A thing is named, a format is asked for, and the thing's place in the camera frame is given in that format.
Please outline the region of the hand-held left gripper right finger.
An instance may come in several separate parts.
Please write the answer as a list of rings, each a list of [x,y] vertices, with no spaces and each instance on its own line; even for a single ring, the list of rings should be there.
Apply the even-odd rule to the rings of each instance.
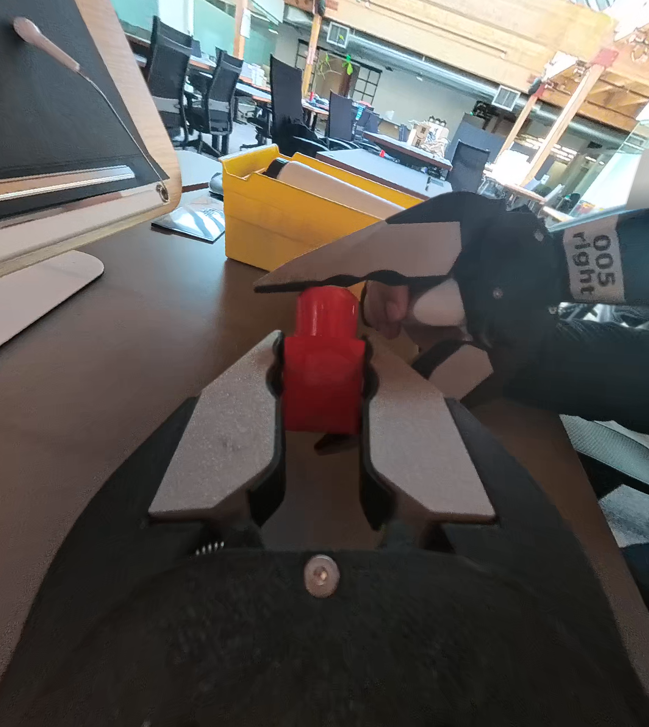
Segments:
[[[496,513],[442,392],[387,345],[366,343],[359,497],[374,531],[491,524]]]

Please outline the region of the grey office table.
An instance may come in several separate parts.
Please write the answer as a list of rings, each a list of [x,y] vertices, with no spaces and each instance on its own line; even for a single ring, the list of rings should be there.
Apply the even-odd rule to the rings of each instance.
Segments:
[[[450,183],[445,180],[431,177],[425,172],[414,170],[359,148],[320,151],[316,158],[331,167],[343,169],[421,200],[452,192]]]

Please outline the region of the red toy building block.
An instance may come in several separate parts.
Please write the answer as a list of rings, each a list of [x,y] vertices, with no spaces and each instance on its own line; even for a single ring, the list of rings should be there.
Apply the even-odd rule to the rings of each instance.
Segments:
[[[366,343],[357,329],[358,300],[350,290],[322,286],[299,295],[294,332],[283,340],[286,431],[359,433]]]

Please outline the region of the black office chair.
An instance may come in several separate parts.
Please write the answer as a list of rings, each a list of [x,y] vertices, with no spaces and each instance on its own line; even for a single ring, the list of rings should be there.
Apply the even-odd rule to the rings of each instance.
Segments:
[[[271,140],[280,154],[316,158],[328,148],[304,120],[302,107],[302,71],[271,55]]]
[[[167,25],[158,15],[153,17],[143,76],[166,132],[180,147],[189,141],[185,82],[192,47],[192,35]]]
[[[202,96],[200,130],[211,137],[208,148],[216,158],[228,154],[236,120],[236,86],[243,60],[217,49],[216,66]]]
[[[448,183],[453,193],[477,193],[483,170],[489,160],[489,150],[459,140],[451,159]]]
[[[618,545],[648,544],[649,435],[574,416],[561,422]]]
[[[329,115],[325,134],[328,150],[354,150],[359,148],[354,139],[356,111],[349,97],[335,92],[329,95]]]

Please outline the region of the wooden post red bracket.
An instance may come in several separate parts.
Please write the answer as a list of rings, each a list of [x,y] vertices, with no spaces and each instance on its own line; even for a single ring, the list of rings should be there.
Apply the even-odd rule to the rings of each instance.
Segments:
[[[526,187],[526,185],[536,176],[541,166],[549,157],[549,154],[556,145],[556,142],[561,139],[569,123],[584,104],[587,96],[600,79],[602,73],[614,63],[618,55],[619,50],[616,47],[605,48],[602,49],[587,65],[576,90],[562,108],[562,111],[557,117],[555,123],[552,125],[543,142],[539,146],[528,170],[526,170],[525,175],[520,182],[521,187]]]

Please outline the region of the silver ventilation duct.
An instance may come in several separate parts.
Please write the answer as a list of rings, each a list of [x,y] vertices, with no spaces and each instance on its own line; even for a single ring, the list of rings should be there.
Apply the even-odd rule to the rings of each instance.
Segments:
[[[352,28],[347,32],[346,49],[357,56],[373,59],[388,68],[409,71],[485,103],[491,103],[500,89],[499,84]],[[620,145],[630,133],[581,114],[573,117],[567,131],[584,139],[614,145]]]

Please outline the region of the wooden book stand white base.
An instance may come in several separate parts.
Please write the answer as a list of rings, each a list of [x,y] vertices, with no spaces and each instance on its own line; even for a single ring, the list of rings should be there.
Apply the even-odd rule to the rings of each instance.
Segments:
[[[171,212],[180,165],[111,2],[0,2],[0,347]]]

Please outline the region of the yellow plastic bin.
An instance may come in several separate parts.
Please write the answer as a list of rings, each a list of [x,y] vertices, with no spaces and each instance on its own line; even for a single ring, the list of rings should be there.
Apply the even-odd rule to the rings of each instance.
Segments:
[[[304,156],[279,153],[277,145],[221,158],[225,253],[229,259],[271,271],[284,262],[379,221],[368,214],[322,199],[265,177],[262,170],[282,157],[299,161],[405,209],[421,199]]]

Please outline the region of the person's right forearm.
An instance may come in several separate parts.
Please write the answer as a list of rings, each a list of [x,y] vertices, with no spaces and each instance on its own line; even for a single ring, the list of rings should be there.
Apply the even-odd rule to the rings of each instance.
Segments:
[[[649,329],[544,314],[491,323],[480,338],[506,398],[649,435]]]

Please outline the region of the dark printed mouse pad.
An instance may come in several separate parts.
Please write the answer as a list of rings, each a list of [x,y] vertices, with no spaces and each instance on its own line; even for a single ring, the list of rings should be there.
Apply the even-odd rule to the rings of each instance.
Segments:
[[[193,202],[182,205],[154,220],[151,227],[206,243],[215,243],[225,234],[221,205]]]

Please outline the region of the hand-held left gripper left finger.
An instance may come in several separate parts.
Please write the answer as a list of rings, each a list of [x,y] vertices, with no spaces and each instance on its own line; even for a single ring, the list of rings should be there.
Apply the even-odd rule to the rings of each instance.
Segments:
[[[149,506],[156,521],[263,526],[286,490],[273,331],[202,389]]]

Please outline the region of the person's right hand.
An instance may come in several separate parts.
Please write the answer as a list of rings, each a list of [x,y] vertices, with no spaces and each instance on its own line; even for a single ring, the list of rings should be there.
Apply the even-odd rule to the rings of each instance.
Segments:
[[[396,339],[408,316],[410,297],[411,290],[407,285],[367,281],[360,298],[362,323],[387,340]]]

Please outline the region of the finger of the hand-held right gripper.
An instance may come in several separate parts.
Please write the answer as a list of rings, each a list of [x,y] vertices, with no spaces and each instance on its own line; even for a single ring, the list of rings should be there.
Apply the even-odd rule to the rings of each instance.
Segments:
[[[447,398],[458,401],[494,373],[486,351],[465,341],[437,342],[413,360],[412,368]]]
[[[266,273],[256,293],[348,287],[365,281],[405,285],[449,277],[463,248],[461,224],[380,221],[306,252]]]

